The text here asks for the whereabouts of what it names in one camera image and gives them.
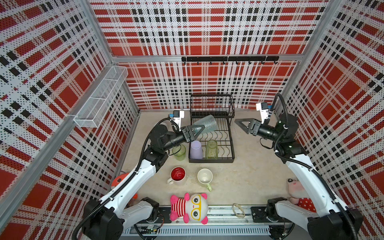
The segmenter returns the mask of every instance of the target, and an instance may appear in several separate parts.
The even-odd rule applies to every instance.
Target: white mug
[[[170,179],[167,184],[183,185],[187,181],[187,173],[182,167],[175,167],[170,172]]]
[[[212,192],[212,187],[209,185],[214,178],[214,175],[209,169],[203,168],[197,173],[197,180],[205,185],[207,189]]]

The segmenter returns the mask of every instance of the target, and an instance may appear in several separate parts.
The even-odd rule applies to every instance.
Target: white wire basket
[[[80,109],[75,123],[79,127],[99,127],[127,76],[126,67],[112,66]]]

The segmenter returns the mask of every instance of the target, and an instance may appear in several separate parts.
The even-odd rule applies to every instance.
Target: perforated wall panel
[[[297,138],[335,192],[384,232],[384,3],[343,1],[287,104]]]
[[[296,62],[274,63],[121,63],[140,109],[189,108],[190,94],[233,94],[235,108],[272,103]]]
[[[116,56],[302,53],[328,3],[90,2]]]
[[[106,65],[77,1],[0,3],[0,198]]]
[[[119,90],[99,128],[75,127],[0,239],[70,239],[84,205],[109,191],[134,117]]]

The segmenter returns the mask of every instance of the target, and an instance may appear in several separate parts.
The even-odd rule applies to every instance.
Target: stuffed animal
[[[177,218],[183,217],[185,223],[192,221],[207,224],[208,204],[206,199],[205,193],[194,194],[191,197],[186,193],[183,199],[172,195],[170,197],[170,220],[176,221]]]
[[[289,201],[311,212],[316,212],[312,200],[298,180],[288,179],[288,192],[292,196]]]

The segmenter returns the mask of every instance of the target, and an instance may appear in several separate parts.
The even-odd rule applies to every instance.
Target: wire mesh basket
[[[193,94],[190,98],[191,125],[207,115],[213,115],[216,120],[217,130],[201,134],[198,141],[203,148],[203,156],[209,140],[217,142],[217,159],[193,159],[189,155],[189,162],[192,163],[232,163],[235,159],[233,140],[231,135],[231,121],[235,116],[232,95],[230,94]]]
[[[82,106],[74,121],[79,127],[99,127],[127,77],[127,68],[113,66]]]

